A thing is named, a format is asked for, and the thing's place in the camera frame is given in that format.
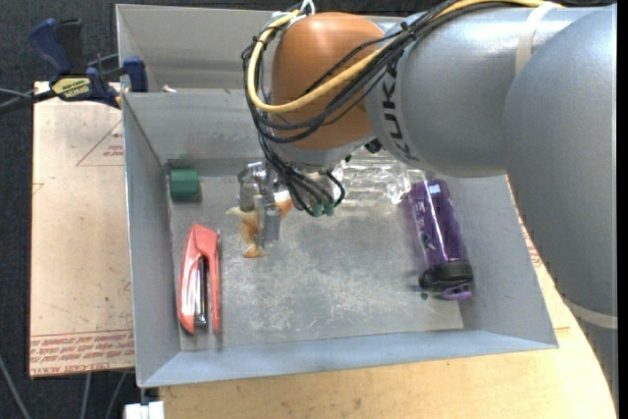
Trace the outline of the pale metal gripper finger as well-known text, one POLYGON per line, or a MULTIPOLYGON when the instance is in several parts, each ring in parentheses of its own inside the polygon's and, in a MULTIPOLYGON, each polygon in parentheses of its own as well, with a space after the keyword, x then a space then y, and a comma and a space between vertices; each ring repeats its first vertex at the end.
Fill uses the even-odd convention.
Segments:
POLYGON ((266 246, 278 241, 281 232, 282 211, 278 208, 265 209, 259 217, 259 244, 266 246))

